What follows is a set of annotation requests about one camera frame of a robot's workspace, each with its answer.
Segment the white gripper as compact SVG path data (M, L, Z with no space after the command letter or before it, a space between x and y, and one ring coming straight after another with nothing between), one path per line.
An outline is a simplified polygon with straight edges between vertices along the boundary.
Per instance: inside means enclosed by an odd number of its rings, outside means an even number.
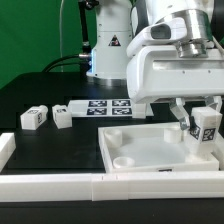
M180 58L172 45L144 47L127 66L127 88L135 103L173 98L169 108L180 128L188 130L184 97L206 96L208 107L221 110L222 97L217 95L224 95L224 55L209 49L205 58Z

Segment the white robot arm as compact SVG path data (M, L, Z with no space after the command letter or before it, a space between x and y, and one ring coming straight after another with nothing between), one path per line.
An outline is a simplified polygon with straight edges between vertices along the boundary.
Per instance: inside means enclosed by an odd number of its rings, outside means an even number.
M98 1L89 79L125 82L136 104L168 98L183 129L192 124L187 99L221 109L224 49L211 29L219 0Z

